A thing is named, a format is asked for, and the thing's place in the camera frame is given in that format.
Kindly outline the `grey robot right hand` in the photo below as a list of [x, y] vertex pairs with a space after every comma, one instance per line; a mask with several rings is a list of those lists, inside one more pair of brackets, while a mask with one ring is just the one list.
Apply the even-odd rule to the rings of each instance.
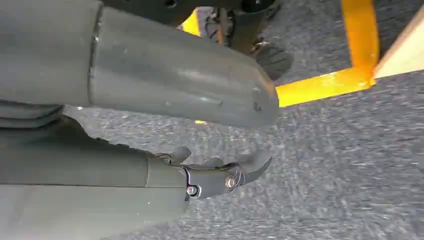
[[63, 114], [73, 105], [271, 124], [279, 99], [255, 60], [150, 20], [181, 10], [163, 1], [1, 1], [1, 239], [98, 240], [139, 230], [267, 170], [265, 150], [185, 164], [186, 147], [152, 153], [110, 143]]

